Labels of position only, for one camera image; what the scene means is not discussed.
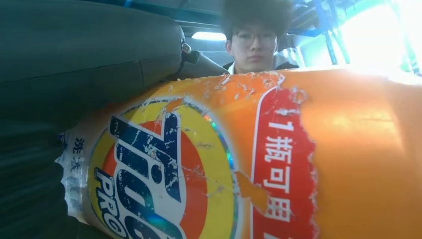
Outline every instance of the tide logo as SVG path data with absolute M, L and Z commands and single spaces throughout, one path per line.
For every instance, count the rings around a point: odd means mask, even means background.
M 111 117 L 91 154 L 93 211 L 124 239 L 238 237 L 237 166 L 226 140 L 202 107 L 169 111 L 172 102 Z

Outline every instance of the yellow circle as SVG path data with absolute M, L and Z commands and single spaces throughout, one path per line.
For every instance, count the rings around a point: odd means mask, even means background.
M 128 110 L 122 114 L 122 117 L 136 125 L 156 121 L 163 116 L 167 105 L 167 101 L 144 104 L 144 106 Z M 227 152 L 211 123 L 201 115 L 198 109 L 185 104 L 174 109 L 173 113 L 180 116 L 181 130 L 195 145 L 201 158 L 204 176 L 207 179 L 208 207 L 200 238 L 231 238 L 235 234 L 233 230 L 236 229 L 237 215 L 235 214 L 238 212 L 238 208 L 233 192 L 233 178 L 227 159 Z M 95 179 L 94 171 L 96 167 L 102 168 L 104 160 L 114 143 L 115 139 L 105 131 L 93 149 L 89 168 L 88 187 L 90 202 L 97 217 L 103 224 L 104 221 L 101 217 L 102 214 L 95 193 L 95 189 L 100 187 L 100 183 Z

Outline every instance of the curly hair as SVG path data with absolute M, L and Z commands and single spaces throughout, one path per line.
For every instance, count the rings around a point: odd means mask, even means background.
M 259 24 L 280 37 L 287 32 L 291 15 L 290 0 L 225 0 L 221 26 L 228 40 L 247 24 Z

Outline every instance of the white collar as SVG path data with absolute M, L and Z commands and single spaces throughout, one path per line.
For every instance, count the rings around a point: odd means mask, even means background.
M 233 75 L 234 74 L 234 62 L 233 62 L 233 64 L 228 68 L 228 73 L 229 74 L 231 74 L 231 75 Z

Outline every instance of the orange bottle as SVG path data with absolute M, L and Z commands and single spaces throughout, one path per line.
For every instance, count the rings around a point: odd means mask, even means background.
M 68 132 L 79 215 L 113 238 L 419 239 L 421 119 L 405 73 L 170 82 Z

